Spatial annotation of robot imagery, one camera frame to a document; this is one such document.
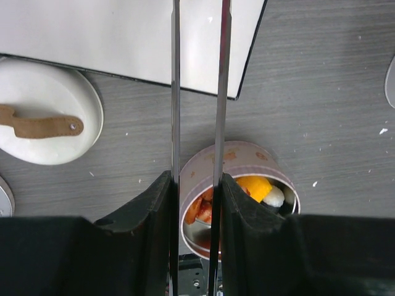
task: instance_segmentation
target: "brown leather handle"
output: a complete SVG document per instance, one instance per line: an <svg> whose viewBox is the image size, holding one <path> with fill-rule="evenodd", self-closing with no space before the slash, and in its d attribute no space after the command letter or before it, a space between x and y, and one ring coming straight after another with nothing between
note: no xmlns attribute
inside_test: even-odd
<svg viewBox="0 0 395 296"><path fill-rule="evenodd" d="M6 105L0 105L0 125L14 128L15 135L24 139L78 136L84 130L83 122L74 116L19 118L14 108Z"/></svg>

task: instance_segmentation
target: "white speck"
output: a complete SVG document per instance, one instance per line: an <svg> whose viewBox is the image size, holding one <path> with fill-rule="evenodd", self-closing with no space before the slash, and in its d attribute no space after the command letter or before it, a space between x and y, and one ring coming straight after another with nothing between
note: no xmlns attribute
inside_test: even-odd
<svg viewBox="0 0 395 296"><path fill-rule="evenodd" d="M379 134L383 134L383 133L386 133L388 131L388 129L387 128L383 128L380 132L379 132Z"/></svg>

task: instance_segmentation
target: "yellow object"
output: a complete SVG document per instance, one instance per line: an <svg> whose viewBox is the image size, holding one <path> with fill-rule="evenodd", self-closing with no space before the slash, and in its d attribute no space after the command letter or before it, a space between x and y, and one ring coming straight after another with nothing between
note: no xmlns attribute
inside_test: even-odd
<svg viewBox="0 0 395 296"><path fill-rule="evenodd" d="M236 182L240 186L247 188L251 197L257 202L261 202L272 190L272 185L265 177L245 176L238 178Z"/></svg>

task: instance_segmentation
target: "white crumb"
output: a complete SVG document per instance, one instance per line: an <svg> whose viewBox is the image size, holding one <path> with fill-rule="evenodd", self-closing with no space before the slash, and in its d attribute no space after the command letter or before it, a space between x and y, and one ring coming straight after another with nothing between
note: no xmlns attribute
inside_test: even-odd
<svg viewBox="0 0 395 296"><path fill-rule="evenodd" d="M388 129L387 128L383 128L380 132L379 132L379 134L383 134L383 133L386 133L388 131Z"/></svg>

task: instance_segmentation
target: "gray wooden table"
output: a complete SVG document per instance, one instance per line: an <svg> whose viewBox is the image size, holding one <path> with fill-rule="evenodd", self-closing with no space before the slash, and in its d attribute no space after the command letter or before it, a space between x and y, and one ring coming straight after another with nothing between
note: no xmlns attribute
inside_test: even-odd
<svg viewBox="0 0 395 296"><path fill-rule="evenodd" d="M395 218L395 110L383 91L394 54L393 0L269 0L227 139L274 155L303 213ZM170 168L170 88L87 76L106 121L86 155L46 167L0 151L16 215L94 220ZM216 101L181 95L183 165L214 142Z"/></svg>

